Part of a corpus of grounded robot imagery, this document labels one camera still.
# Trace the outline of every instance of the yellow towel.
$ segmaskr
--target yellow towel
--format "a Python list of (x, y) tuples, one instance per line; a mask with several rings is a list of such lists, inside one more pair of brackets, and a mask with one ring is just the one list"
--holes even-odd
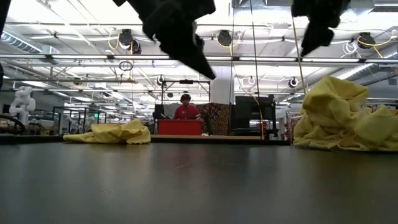
[(325, 77), (305, 96), (294, 145), (320, 149), (398, 151), (397, 110), (361, 108), (369, 90)]
[(65, 141), (85, 143), (150, 143), (150, 132), (140, 120), (128, 124), (92, 124), (92, 132), (63, 136)]

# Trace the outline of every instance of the fluorescent light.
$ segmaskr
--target fluorescent light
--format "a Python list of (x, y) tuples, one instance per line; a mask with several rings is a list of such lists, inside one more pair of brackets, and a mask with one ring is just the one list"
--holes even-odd
[(25, 55), (13, 55), (13, 54), (0, 54), (0, 58), (21, 58), (21, 59), (43, 59), (46, 58), (45, 55), (34, 55), (34, 54), (25, 54)]
[(112, 92), (113, 90), (83, 90), (87, 92)]
[[(255, 61), (256, 57), (240, 57), (240, 60)], [(257, 57), (257, 61), (261, 62), (294, 62), (296, 58), (282, 58), (282, 57)]]
[(111, 95), (112, 95), (113, 97), (115, 97), (116, 99), (124, 100), (124, 96), (123, 96), (122, 94), (120, 94), (120, 93), (114, 92), (114, 93), (111, 93)]
[(124, 60), (167, 60), (170, 59), (169, 56), (166, 55), (158, 55), (158, 56), (151, 56), (151, 55), (115, 55), (115, 59), (124, 59)]
[(69, 97), (68, 95), (64, 94), (64, 93), (59, 93), (57, 91), (54, 92), (57, 95), (63, 96), (63, 97)]
[(76, 100), (80, 100), (80, 101), (84, 101), (84, 102), (93, 101), (93, 99), (91, 99), (91, 98), (87, 98), (87, 97), (79, 97), (79, 96), (76, 96), (76, 97), (74, 97), (74, 99), (76, 99)]
[(52, 55), (55, 59), (107, 59), (106, 55)]
[(106, 109), (109, 110), (116, 110), (117, 108), (115, 106), (104, 106)]
[(207, 56), (207, 60), (231, 60), (232, 57), (215, 57), (215, 56)]
[(376, 7), (398, 7), (398, 4), (375, 4)]
[(79, 90), (49, 90), (49, 91), (71, 92), (71, 91), (79, 91)]
[(358, 62), (358, 58), (303, 58), (303, 62)]
[(397, 63), (398, 59), (366, 59), (370, 63)]
[(360, 66), (360, 67), (357, 67), (357, 68), (355, 68), (355, 69), (352, 69), (352, 70), (349, 71), (349, 72), (346, 72), (346, 73), (344, 73), (344, 74), (342, 74), (342, 75), (339, 75), (339, 76), (337, 76), (336, 78), (341, 79), (341, 80), (344, 80), (344, 79), (346, 79), (346, 78), (348, 78), (348, 77), (354, 75), (355, 73), (357, 73), (357, 72), (359, 72), (359, 71), (362, 71), (362, 70), (364, 70), (365, 68), (368, 68), (368, 67), (370, 67), (370, 66), (372, 66), (372, 65), (374, 65), (374, 64), (373, 64), (373, 63), (369, 63), (369, 64), (366, 64), (366, 65), (362, 65), (362, 66)]
[(42, 82), (36, 82), (36, 81), (23, 81), (23, 83), (32, 85), (32, 86), (42, 87), (42, 88), (48, 87), (46, 84), (44, 84)]
[(109, 52), (109, 53), (111, 53), (111, 54), (113, 54), (114, 55), (114, 53), (113, 53), (113, 51), (112, 50), (105, 50), (106, 52)]

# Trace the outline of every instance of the white robot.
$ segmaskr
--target white robot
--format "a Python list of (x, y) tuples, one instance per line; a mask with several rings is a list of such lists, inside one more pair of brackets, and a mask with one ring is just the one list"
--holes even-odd
[(32, 87), (19, 87), (15, 92), (15, 99), (9, 109), (11, 116), (17, 116), (17, 114), (19, 114), (18, 119), (24, 125), (29, 123), (29, 112), (36, 109), (36, 101), (30, 97), (32, 91)]

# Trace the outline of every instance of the red box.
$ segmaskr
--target red box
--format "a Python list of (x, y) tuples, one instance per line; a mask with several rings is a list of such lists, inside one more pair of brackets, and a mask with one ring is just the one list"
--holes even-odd
[(159, 134), (201, 136), (199, 120), (159, 120)]

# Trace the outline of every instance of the yellow cable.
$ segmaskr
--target yellow cable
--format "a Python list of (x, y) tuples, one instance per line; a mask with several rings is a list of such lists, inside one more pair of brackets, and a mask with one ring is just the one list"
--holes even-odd
[(305, 96), (307, 94), (307, 89), (305, 88), (305, 83), (304, 83), (303, 68), (301, 66), (301, 58), (300, 58), (300, 52), (299, 52), (299, 43), (297, 41), (296, 25), (294, 23), (294, 17), (293, 16), (292, 16), (292, 20), (293, 20), (294, 41), (295, 41), (295, 44), (296, 44), (298, 66), (300, 67), (301, 83), (303, 85), (303, 91), (304, 91), (304, 96)]
[(222, 47), (225, 47), (225, 48), (228, 48), (228, 49), (229, 49), (229, 52), (230, 52), (230, 54), (231, 54), (231, 56), (232, 56), (232, 48), (236, 47), (238, 44), (241, 43), (241, 36), (239, 35), (238, 41), (237, 41), (234, 45), (232, 45), (232, 43), (231, 43), (229, 46), (224, 46), (224, 45), (222, 45), (222, 44), (218, 41), (218, 34), (216, 35), (216, 41), (217, 41), (218, 45), (220, 45), (220, 46), (222, 46)]
[(375, 46), (373, 46), (373, 48), (374, 48), (374, 50), (377, 52), (377, 54), (380, 56), (380, 58), (384, 58), (384, 57), (380, 54), (379, 50), (378, 50)]
[(259, 106), (260, 118), (261, 118), (261, 122), (260, 122), (260, 125), (261, 125), (261, 139), (264, 140), (264, 125), (263, 125), (263, 123), (262, 123), (262, 121), (263, 121), (264, 119), (262, 118), (262, 111), (261, 111), (260, 103), (257, 101), (257, 99), (256, 99), (255, 96), (253, 96), (253, 95), (250, 94), (250, 93), (247, 93), (247, 92), (244, 90), (241, 81), (239, 80), (238, 76), (236, 75), (236, 71), (235, 71), (235, 77), (238, 79), (239, 85), (241, 86), (243, 92), (245, 92), (245, 94), (247, 94), (247, 95), (253, 97), (254, 101), (255, 101), (255, 102), (257, 103), (257, 105)]
[(130, 53), (131, 53), (131, 54), (133, 54), (133, 52), (132, 52), (132, 46), (133, 46), (133, 45), (134, 45), (134, 42), (131, 41), (131, 42), (130, 42)]
[(257, 103), (257, 105), (259, 105), (259, 110), (260, 110), (260, 118), (261, 118), (261, 122), (260, 122), (260, 128), (261, 128), (261, 138), (262, 138), (262, 140), (264, 140), (264, 125), (263, 125), (263, 118), (262, 118), (262, 112), (261, 112), (261, 106), (260, 106), (260, 103), (257, 101), (257, 99), (256, 99), (256, 97), (254, 97), (254, 96), (252, 96), (253, 97), (253, 99), (256, 101), (256, 103)]
[(111, 44), (111, 36), (112, 36), (112, 31), (109, 33), (108, 45), (109, 45), (109, 47), (110, 47), (111, 49), (116, 50), (116, 49), (119, 47), (119, 37), (120, 37), (120, 34), (118, 34), (118, 40), (117, 40), (117, 42), (116, 42), (116, 47), (113, 47), (112, 44)]
[(384, 44), (388, 44), (388, 43), (393, 39), (394, 32), (395, 32), (394, 30), (391, 31), (391, 37), (390, 37), (389, 40), (387, 40), (387, 41), (385, 41), (385, 42), (383, 42), (383, 43), (380, 43), (380, 44), (367, 44), (367, 43), (364, 43), (364, 42), (362, 42), (362, 41), (359, 40), (361, 37), (358, 37), (357, 41), (358, 41), (359, 43), (363, 44), (363, 45), (366, 45), (366, 46), (378, 47), (378, 46), (382, 46), (382, 45), (384, 45)]

